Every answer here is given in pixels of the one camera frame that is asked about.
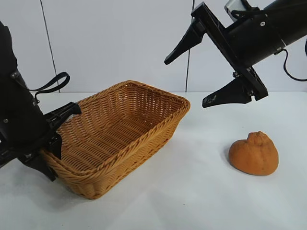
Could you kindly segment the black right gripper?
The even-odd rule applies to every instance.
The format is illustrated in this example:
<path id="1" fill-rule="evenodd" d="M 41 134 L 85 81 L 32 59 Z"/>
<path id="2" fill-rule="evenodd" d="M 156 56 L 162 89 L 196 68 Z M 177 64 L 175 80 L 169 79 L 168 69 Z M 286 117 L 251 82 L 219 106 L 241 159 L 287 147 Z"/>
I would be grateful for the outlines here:
<path id="1" fill-rule="evenodd" d="M 283 48 L 281 38 L 263 14 L 244 17 L 225 28 L 205 3 L 191 13 L 191 22 L 183 38 L 165 58 L 166 65 L 202 42 L 205 34 L 234 69 L 235 78 L 203 98 L 202 107 L 222 104 L 247 104 L 260 100 L 268 91 L 253 65 Z"/>

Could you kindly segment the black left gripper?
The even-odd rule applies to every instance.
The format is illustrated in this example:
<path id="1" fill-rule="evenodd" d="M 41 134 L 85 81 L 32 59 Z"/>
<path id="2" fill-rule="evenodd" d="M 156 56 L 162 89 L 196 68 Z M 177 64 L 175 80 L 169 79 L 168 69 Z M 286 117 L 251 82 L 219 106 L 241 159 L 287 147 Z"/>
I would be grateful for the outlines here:
<path id="1" fill-rule="evenodd" d="M 39 151 L 46 148 L 61 160 L 62 138 L 57 130 L 71 115 L 81 114 L 81 109 L 70 102 L 43 114 L 37 95 L 31 93 L 18 71 L 0 85 L 0 165 L 23 159 L 25 166 L 53 182 L 56 177 Z"/>

